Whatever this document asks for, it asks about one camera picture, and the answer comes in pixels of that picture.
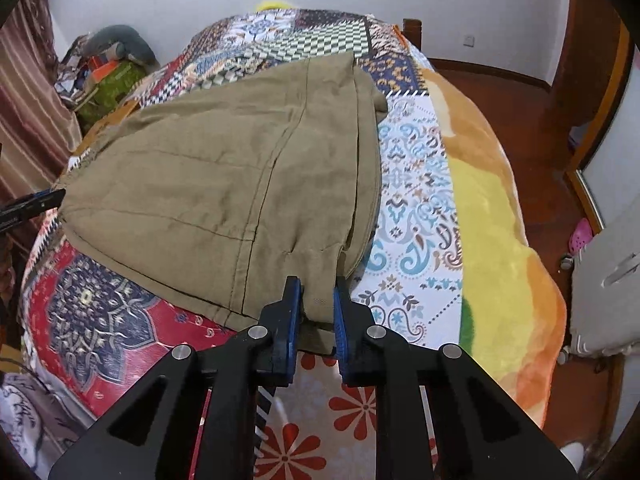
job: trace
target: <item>paisley pattern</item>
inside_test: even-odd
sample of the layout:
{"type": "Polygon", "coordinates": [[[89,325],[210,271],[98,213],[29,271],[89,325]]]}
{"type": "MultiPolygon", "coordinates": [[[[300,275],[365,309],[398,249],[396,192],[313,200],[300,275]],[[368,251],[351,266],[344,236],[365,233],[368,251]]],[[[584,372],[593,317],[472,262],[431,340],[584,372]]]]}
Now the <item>paisley pattern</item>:
{"type": "Polygon", "coordinates": [[[241,56],[240,51],[225,51],[221,56],[201,56],[196,62],[188,65],[184,72],[180,95],[213,85],[232,83],[241,77],[255,73],[263,64],[263,60],[248,55],[241,56]]]}
{"type": "Polygon", "coordinates": [[[219,20],[191,38],[191,41],[180,55],[184,63],[190,63],[203,54],[215,50],[220,38],[228,29],[229,21],[229,18],[219,20]]]}
{"type": "Polygon", "coordinates": [[[385,94],[426,88],[420,73],[414,68],[411,57],[405,54],[391,52],[381,54],[376,59],[363,57],[358,60],[358,65],[385,94]]]}
{"type": "Polygon", "coordinates": [[[384,54],[409,54],[409,42],[400,35],[397,25],[381,22],[373,15],[367,15],[371,54],[373,58],[384,54]]]}
{"type": "Polygon", "coordinates": [[[352,297],[411,343],[458,342],[462,247],[447,156],[430,98],[390,94],[378,127],[382,195],[352,297]]]}
{"type": "Polygon", "coordinates": [[[293,30],[297,10],[264,10],[233,19],[218,48],[231,48],[254,41],[271,41],[293,30]]]}

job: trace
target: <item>pile of clutter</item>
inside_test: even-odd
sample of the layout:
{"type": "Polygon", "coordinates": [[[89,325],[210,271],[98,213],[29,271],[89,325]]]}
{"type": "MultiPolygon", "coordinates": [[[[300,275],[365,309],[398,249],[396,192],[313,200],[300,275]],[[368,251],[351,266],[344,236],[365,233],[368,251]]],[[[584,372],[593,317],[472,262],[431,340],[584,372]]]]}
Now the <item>pile of clutter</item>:
{"type": "Polygon", "coordinates": [[[67,108],[75,110],[125,60],[139,65],[145,73],[159,67],[146,41],[128,25],[110,25],[79,36],[59,64],[56,92],[67,108]]]}

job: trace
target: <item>orange flower pattern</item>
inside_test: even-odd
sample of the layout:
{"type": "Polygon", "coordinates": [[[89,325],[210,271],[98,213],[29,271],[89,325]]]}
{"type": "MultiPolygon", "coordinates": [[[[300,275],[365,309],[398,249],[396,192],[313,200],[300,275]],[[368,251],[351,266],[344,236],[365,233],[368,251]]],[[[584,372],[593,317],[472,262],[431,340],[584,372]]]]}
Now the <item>orange flower pattern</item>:
{"type": "Polygon", "coordinates": [[[279,442],[273,430],[264,429],[267,439],[260,448],[262,456],[255,461],[254,478],[273,472],[270,480],[312,480],[308,471],[320,471],[326,466],[321,456],[308,454],[320,447],[320,438],[311,435],[298,446],[293,447],[300,436],[300,428],[296,424],[285,424],[282,428],[282,442],[279,442]]]}
{"type": "Polygon", "coordinates": [[[348,413],[335,419],[334,428],[338,431],[345,431],[355,422],[353,436],[357,440],[364,440],[367,437],[367,419],[370,420],[373,431],[376,431],[376,389],[373,386],[351,388],[344,384],[341,387],[350,399],[332,397],[329,399],[329,408],[334,412],[348,413]]]}

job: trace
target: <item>baseboard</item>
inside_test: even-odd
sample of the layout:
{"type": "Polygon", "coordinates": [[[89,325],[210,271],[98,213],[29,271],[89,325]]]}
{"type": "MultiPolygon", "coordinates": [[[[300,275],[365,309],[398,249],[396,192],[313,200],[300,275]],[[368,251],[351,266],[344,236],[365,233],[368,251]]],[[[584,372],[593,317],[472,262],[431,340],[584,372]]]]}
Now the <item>baseboard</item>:
{"type": "Polygon", "coordinates": [[[551,92],[551,85],[542,79],[537,79],[530,75],[524,75],[495,66],[480,65],[478,63],[468,63],[466,61],[455,61],[452,59],[438,59],[430,57],[429,61],[436,70],[457,70],[459,72],[471,72],[474,74],[485,74],[501,77],[503,79],[512,79],[521,83],[537,86],[551,92]]]}

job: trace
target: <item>yellow object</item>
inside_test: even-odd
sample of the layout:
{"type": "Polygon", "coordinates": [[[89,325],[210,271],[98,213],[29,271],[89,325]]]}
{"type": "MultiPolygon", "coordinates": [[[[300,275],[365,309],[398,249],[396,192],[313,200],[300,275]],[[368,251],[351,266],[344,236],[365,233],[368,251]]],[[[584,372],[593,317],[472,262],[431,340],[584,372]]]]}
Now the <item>yellow object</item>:
{"type": "Polygon", "coordinates": [[[293,9],[294,6],[283,0],[263,0],[255,7],[256,12],[270,9],[293,9]]]}
{"type": "Polygon", "coordinates": [[[463,258],[460,345],[542,427],[566,307],[529,247],[513,172],[475,104],[423,70],[453,182],[463,258]]]}

